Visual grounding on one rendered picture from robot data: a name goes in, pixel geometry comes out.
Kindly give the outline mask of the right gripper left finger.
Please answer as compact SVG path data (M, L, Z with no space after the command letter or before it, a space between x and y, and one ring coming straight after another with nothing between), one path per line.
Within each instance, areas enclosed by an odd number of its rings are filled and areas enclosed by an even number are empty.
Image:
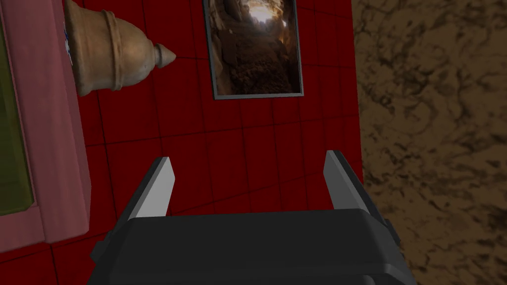
M116 228L133 218L166 216L174 183L175 175L169 157L156 158L132 194Z

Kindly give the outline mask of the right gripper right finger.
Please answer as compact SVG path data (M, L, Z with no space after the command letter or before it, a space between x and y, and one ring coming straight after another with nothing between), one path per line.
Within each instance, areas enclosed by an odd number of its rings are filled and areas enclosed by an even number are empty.
M382 225L386 225L355 171L340 151L326 152L323 176L334 209L361 209Z

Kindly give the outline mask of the pink cabinet with glass door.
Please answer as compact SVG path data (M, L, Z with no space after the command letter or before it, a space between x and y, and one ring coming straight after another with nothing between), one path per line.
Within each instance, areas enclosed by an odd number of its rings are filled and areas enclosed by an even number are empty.
M35 204L0 216L0 253L89 229L91 182L62 0L0 0Z

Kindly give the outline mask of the brown bell-shaped vase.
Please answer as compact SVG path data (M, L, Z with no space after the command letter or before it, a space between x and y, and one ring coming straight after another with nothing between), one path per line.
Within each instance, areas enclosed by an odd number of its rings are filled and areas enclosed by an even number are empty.
M153 44L133 24L107 10L92 11L65 0L67 49L77 94L133 86L154 67L163 68L176 55L161 44Z

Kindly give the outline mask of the grey framed cave picture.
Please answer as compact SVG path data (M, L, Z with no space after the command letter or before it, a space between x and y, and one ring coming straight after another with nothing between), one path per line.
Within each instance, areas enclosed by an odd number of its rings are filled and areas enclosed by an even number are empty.
M297 0L202 0L215 100L304 95Z

